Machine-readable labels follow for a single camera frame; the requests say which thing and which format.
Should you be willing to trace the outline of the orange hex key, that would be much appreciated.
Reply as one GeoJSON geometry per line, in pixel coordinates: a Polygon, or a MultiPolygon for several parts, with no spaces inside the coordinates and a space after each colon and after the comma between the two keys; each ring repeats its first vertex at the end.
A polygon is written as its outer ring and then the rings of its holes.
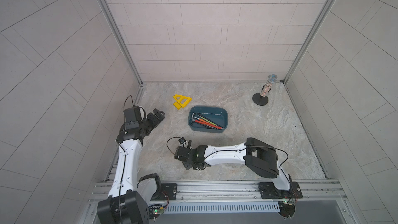
{"type": "Polygon", "coordinates": [[[203,122],[203,123],[205,123],[205,124],[208,125],[208,126],[213,126],[213,127],[216,128],[216,129],[220,129],[220,130],[223,129],[223,127],[221,127],[220,125],[215,124],[215,123],[213,123],[213,122],[210,122],[210,121],[208,121],[208,120],[205,120],[205,119],[203,119],[203,118],[199,118],[198,121],[203,122]]]}

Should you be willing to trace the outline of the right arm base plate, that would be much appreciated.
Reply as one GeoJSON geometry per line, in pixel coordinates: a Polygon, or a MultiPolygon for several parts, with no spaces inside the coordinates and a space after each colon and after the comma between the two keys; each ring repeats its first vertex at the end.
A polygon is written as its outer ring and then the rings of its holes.
{"type": "Polygon", "coordinates": [[[259,191],[262,199],[302,199],[303,194],[298,182],[293,181],[290,191],[278,190],[272,182],[260,182],[259,191]]]}

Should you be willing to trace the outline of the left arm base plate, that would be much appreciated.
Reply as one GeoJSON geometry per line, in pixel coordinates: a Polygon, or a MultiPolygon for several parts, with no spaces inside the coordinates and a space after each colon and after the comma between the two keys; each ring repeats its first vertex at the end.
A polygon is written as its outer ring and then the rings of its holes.
{"type": "Polygon", "coordinates": [[[152,196],[151,201],[176,200],[177,187],[176,183],[162,183],[161,190],[152,196]]]}

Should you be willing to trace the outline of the long black hex key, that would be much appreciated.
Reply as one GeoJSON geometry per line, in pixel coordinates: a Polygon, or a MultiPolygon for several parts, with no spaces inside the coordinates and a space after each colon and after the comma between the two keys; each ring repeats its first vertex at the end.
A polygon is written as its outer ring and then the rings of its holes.
{"type": "Polygon", "coordinates": [[[209,119],[207,119],[205,117],[201,117],[199,115],[193,115],[191,119],[193,122],[203,125],[207,128],[220,129],[220,127],[218,125],[216,125],[214,122],[210,121],[209,119]]]}

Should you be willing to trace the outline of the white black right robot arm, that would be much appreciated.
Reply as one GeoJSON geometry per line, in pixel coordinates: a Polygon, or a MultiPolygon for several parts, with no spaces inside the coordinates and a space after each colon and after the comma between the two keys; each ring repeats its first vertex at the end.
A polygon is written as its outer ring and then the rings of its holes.
{"type": "Polygon", "coordinates": [[[291,179],[282,169],[277,155],[277,148],[255,138],[232,146],[201,145],[191,147],[180,145],[174,158],[183,163],[186,170],[204,170],[219,164],[243,164],[260,177],[271,179],[274,187],[281,191],[290,191],[291,179]]]}

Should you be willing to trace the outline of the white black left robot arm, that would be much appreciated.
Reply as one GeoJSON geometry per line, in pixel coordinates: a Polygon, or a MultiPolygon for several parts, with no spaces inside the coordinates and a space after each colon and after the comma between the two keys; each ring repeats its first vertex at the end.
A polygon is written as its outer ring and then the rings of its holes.
{"type": "Polygon", "coordinates": [[[157,174],[138,178],[138,164],[143,140],[165,118],[165,113],[154,109],[146,113],[140,106],[123,111],[123,120],[116,143],[119,158],[113,185],[107,199],[97,206],[102,224],[147,224],[150,221],[149,203],[162,191],[157,174]]]}

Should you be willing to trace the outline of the red hex key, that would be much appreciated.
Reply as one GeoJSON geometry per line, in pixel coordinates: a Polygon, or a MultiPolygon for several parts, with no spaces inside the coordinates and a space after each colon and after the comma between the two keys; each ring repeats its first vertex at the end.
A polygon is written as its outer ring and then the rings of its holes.
{"type": "Polygon", "coordinates": [[[197,119],[194,119],[193,121],[194,121],[195,123],[198,123],[198,124],[201,124],[201,125],[204,125],[204,126],[213,128],[213,129],[217,129],[217,130],[222,130],[222,129],[223,129],[223,127],[220,127],[220,126],[215,125],[215,124],[211,124],[211,123],[206,122],[206,121],[197,120],[197,119]]]}

